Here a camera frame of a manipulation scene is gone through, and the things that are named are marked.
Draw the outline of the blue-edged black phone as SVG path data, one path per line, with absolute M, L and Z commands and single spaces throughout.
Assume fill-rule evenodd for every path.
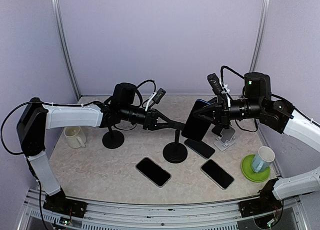
M 209 105 L 209 103 L 202 99 L 197 99 L 195 101 L 192 107 L 192 110 L 185 123 L 184 129 L 181 132 L 181 135 L 183 137 L 191 139 L 196 142 L 202 141 L 211 123 L 194 117 L 193 113 L 195 110 L 199 110 L 200 108 L 207 105 Z

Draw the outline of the black round-base phone stand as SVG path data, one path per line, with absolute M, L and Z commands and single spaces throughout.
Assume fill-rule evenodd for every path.
M 180 131 L 175 131 L 174 142 L 167 144 L 163 149 L 163 157 L 166 161 L 179 164 L 186 160 L 188 156 L 187 148 L 179 142 Z

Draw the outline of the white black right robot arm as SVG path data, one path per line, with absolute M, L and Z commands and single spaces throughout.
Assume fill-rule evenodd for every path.
M 305 116 L 290 101 L 278 96 L 272 100 L 270 77 L 263 73 L 251 72 L 242 76 L 244 80 L 243 98 L 231 100 L 223 79 L 216 74 L 208 75 L 216 100 L 195 110 L 194 117 L 215 126 L 228 129 L 232 120 L 257 119 L 274 131 L 293 137 L 315 151 L 320 150 L 320 125 Z M 320 189 L 320 169 L 289 178 L 268 181 L 266 192 L 256 200 L 256 208 L 266 212 L 276 199 L 311 193 Z

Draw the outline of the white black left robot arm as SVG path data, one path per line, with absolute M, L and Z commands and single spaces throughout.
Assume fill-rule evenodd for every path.
M 67 211 L 70 201 L 65 197 L 45 153 L 46 130 L 78 126 L 110 128 L 122 120 L 140 124 L 144 130 L 150 131 L 183 130 L 183 123 L 170 120 L 159 110 L 134 105 L 135 96 L 142 97 L 136 85 L 119 83 L 113 95 L 104 102 L 63 105 L 42 102 L 38 97 L 28 102 L 16 127 L 21 150 L 32 174 L 46 195 L 51 197 L 49 201 L 57 211 Z

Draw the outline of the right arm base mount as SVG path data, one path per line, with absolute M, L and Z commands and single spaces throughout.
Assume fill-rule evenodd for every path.
M 240 201 L 238 205 L 241 216 L 249 217 L 280 209 L 282 208 L 283 203 L 281 200 L 270 197 L 259 197 Z

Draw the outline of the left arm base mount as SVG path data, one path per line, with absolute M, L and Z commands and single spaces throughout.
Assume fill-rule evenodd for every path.
M 84 218 L 87 209 L 87 203 L 68 198 L 48 197 L 43 204 L 43 208 L 71 217 Z

